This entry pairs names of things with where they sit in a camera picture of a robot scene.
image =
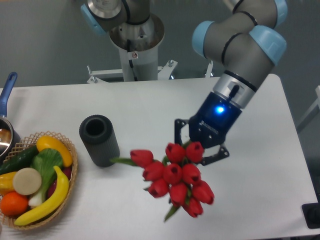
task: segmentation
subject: yellow bell pepper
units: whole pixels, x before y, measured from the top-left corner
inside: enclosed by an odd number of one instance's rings
[[[62,157],[63,166],[65,168],[70,167],[73,163],[72,155],[68,148],[58,139],[54,138],[53,136],[44,135],[41,136],[36,141],[36,148],[39,152],[44,149],[55,149],[57,150]]]
[[[4,196],[15,190],[13,186],[13,179],[16,173],[16,171],[13,171],[0,175],[0,195]]]
[[[27,211],[26,213],[19,216],[14,224],[17,226],[25,226],[31,224],[37,220],[44,218],[45,216],[56,210],[66,199],[69,190],[69,179],[61,171],[58,166],[53,167],[57,179],[56,179],[56,189],[51,197],[49,197],[44,203],[35,208]]]

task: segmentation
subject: woven basket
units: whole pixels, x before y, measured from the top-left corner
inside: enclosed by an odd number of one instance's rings
[[[5,216],[1,212],[1,214],[0,214],[1,223],[9,226],[10,228],[18,229],[18,230],[31,230],[31,229],[35,229],[35,228],[44,226],[45,224],[49,223],[56,216],[58,216],[60,214],[60,212],[62,211],[62,209],[65,207],[66,203],[68,202],[68,199],[70,198],[71,192],[74,188],[74,184],[75,184],[77,172],[78,172],[78,156],[77,156],[77,152],[75,149],[75,145],[73,145],[72,142],[67,137],[62,135],[61,133],[47,131],[47,132],[40,132],[40,133],[37,132],[35,134],[31,134],[29,137],[25,137],[19,143],[17,143],[15,145],[15,147],[12,148],[11,152],[8,154],[8,156],[5,158],[4,161],[10,161],[10,159],[13,156],[18,154],[22,150],[27,149],[31,146],[34,146],[36,144],[38,138],[40,138],[41,136],[44,136],[44,135],[52,136],[56,139],[59,139],[71,152],[73,164],[72,164],[72,173],[71,173],[71,179],[69,181],[69,190],[68,190],[67,196],[66,196],[65,200],[63,201],[63,203],[47,218],[41,219],[37,222],[31,223],[26,226],[16,226],[14,224],[14,221],[16,220],[16,218],[11,218],[11,217]]]

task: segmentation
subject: cucumber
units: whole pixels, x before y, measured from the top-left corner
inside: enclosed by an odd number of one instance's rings
[[[31,146],[13,156],[9,161],[0,166],[0,175],[29,168],[32,159],[39,153],[37,146]]]

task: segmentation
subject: fake vegetable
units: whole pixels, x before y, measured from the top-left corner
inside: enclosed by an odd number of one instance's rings
[[[16,173],[16,171],[13,171],[0,175],[0,195],[6,195],[15,190],[13,186],[13,179]]]
[[[14,190],[21,195],[34,194],[41,186],[40,173],[31,167],[22,168],[16,172],[12,184]]]
[[[20,153],[13,156],[10,161],[6,161],[0,166],[0,175],[15,172],[23,168],[28,168],[32,159],[38,153],[39,152],[36,146],[22,150]]]
[[[30,207],[37,207],[46,200],[47,190],[56,179],[56,172],[53,168],[54,166],[62,168],[63,160],[60,153],[51,148],[42,150],[32,160],[30,167],[40,173],[42,183],[39,190],[29,199]]]
[[[71,167],[66,167],[62,170],[62,172],[66,175],[66,177],[70,180],[71,179],[71,174],[72,174],[72,168]],[[52,194],[54,194],[55,190],[57,188],[57,180],[55,180],[51,186],[48,189],[48,192],[46,193],[46,198],[50,198]]]
[[[6,216],[23,214],[28,208],[28,198],[13,191],[3,196],[0,202],[1,212]]]
[[[53,195],[40,206],[37,206],[18,217],[14,221],[15,225],[25,226],[44,218],[57,209],[66,199],[69,190],[69,180],[58,166],[54,166],[53,168],[57,174],[56,189]]]
[[[39,152],[41,152],[44,149],[57,150],[62,156],[63,166],[65,168],[70,167],[73,163],[73,159],[68,148],[61,141],[54,138],[53,136],[41,136],[36,142],[36,147]]]

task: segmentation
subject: tulip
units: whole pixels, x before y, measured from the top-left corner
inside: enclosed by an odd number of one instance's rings
[[[182,180],[186,184],[197,185],[201,180],[199,169],[192,163],[184,165],[182,168]]]
[[[171,202],[175,207],[185,204],[188,188],[185,183],[180,182],[176,185],[172,185],[169,194]]]
[[[172,164],[166,166],[163,170],[163,179],[168,184],[174,185],[174,184],[179,183],[182,179],[181,167],[176,163],[172,163]]]
[[[148,192],[154,198],[160,198],[169,192],[169,185],[163,178],[154,181],[148,188]]]
[[[198,185],[193,186],[192,188],[192,196],[205,204],[213,204],[215,195],[212,192],[210,186],[205,181],[200,181]]]
[[[178,164],[186,156],[186,150],[179,144],[169,143],[165,149],[165,154],[171,163]]]
[[[162,178],[164,173],[165,166],[160,161],[154,161],[150,165],[148,165],[144,171],[142,176],[146,181],[155,181]]]
[[[184,204],[182,207],[193,218],[196,218],[204,212],[201,203],[194,197],[190,198],[189,205]]]
[[[192,142],[185,150],[186,157],[193,163],[198,164],[203,158],[205,150],[198,141]]]
[[[146,168],[154,161],[154,155],[149,150],[136,149],[130,152],[132,161],[141,168]]]

